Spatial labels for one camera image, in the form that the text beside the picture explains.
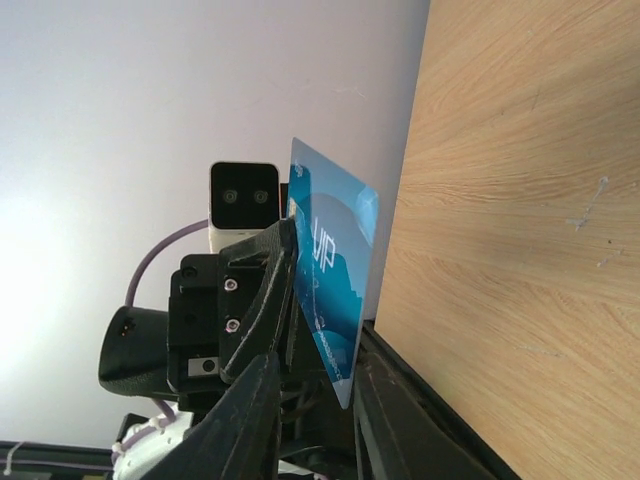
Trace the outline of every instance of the camera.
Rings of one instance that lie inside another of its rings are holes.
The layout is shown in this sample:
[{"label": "camera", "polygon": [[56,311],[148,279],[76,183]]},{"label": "camera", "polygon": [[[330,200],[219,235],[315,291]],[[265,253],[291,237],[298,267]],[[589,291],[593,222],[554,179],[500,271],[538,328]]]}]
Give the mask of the camera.
[{"label": "camera", "polygon": [[280,220],[278,168],[269,163],[217,162],[209,175],[212,253]]}]

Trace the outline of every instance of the camera lens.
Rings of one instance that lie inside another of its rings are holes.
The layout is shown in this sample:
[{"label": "camera lens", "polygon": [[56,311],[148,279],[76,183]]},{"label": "camera lens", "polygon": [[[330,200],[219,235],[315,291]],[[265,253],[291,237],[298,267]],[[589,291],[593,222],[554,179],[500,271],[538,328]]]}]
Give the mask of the camera lens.
[{"label": "camera lens", "polygon": [[222,198],[224,199],[225,203],[235,203],[238,199],[238,192],[235,190],[226,190],[222,194]]},{"label": "camera lens", "polygon": [[257,190],[256,193],[253,194],[253,199],[256,203],[265,203],[269,198],[269,194],[264,190]]}]

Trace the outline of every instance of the wooden surface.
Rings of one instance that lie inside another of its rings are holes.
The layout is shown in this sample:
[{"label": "wooden surface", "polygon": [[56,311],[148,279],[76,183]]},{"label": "wooden surface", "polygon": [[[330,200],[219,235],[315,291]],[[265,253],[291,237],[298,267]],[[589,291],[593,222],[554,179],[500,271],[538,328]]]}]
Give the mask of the wooden surface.
[{"label": "wooden surface", "polygon": [[523,478],[640,478],[639,1],[432,1],[376,328]]}]

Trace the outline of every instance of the blue card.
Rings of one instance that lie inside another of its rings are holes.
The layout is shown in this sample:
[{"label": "blue card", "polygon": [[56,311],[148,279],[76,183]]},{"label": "blue card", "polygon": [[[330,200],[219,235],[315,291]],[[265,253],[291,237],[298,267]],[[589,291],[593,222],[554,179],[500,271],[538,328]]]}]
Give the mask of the blue card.
[{"label": "blue card", "polygon": [[342,408],[348,408],[378,194],[324,155],[293,139],[288,214],[295,217],[294,290]]}]

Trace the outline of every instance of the bolt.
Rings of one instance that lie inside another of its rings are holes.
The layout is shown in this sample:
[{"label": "bolt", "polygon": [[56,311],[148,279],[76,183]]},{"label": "bolt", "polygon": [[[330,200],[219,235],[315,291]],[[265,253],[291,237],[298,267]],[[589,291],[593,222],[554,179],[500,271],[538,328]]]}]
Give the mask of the bolt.
[{"label": "bolt", "polygon": [[237,319],[232,318],[227,322],[227,328],[226,328],[227,333],[236,333],[239,328],[240,328],[240,322]]},{"label": "bolt", "polygon": [[227,292],[233,292],[238,288],[238,282],[236,282],[233,278],[227,278],[224,281],[224,289]]}]

